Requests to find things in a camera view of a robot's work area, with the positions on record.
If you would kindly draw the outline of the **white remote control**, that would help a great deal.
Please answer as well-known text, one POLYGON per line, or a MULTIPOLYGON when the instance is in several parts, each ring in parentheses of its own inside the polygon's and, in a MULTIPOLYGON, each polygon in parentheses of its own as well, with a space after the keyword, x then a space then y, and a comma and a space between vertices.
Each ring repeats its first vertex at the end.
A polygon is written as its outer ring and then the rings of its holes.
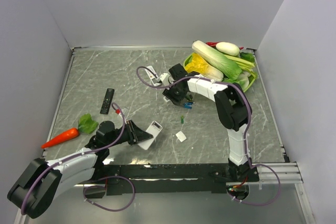
POLYGON ((157 121, 153 121, 149 127, 145 130, 145 137, 143 140, 139 140, 138 145, 145 151, 154 143, 163 127, 157 121))

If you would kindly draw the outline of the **white battery cover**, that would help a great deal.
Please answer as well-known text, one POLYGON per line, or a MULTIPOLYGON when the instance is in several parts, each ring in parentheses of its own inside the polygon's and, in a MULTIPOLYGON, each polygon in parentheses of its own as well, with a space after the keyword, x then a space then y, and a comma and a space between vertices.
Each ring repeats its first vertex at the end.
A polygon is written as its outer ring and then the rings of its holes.
POLYGON ((177 132, 175 136, 177 137, 177 139, 181 143, 184 142, 187 139, 187 137, 185 136, 185 134, 182 131, 177 132))

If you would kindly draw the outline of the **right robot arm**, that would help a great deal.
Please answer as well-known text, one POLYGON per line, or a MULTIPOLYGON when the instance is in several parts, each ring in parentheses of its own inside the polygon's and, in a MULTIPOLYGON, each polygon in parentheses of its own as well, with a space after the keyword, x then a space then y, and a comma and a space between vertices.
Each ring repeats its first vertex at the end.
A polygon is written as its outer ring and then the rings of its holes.
POLYGON ((182 105, 191 93, 215 102, 218 118, 228 132, 229 161, 234 164, 229 175, 235 181, 243 180, 248 174, 244 164, 250 158, 247 131, 251 107, 240 85, 211 80, 195 71, 187 73, 181 64, 161 74, 160 81, 166 86, 163 95, 175 105, 182 105))

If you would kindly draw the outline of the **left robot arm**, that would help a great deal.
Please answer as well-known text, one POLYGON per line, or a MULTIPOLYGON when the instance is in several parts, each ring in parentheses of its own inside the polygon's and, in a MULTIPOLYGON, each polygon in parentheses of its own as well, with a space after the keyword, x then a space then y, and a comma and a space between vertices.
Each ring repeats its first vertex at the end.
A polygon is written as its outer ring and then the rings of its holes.
POLYGON ((147 150, 162 126, 153 121, 146 130, 128 120, 117 129, 113 122, 100 123, 96 134, 79 151, 55 160, 42 158, 30 162, 7 194, 7 199, 32 219, 42 215, 52 201, 74 185, 90 181, 98 183, 104 176, 103 161, 109 148, 128 143, 147 150))

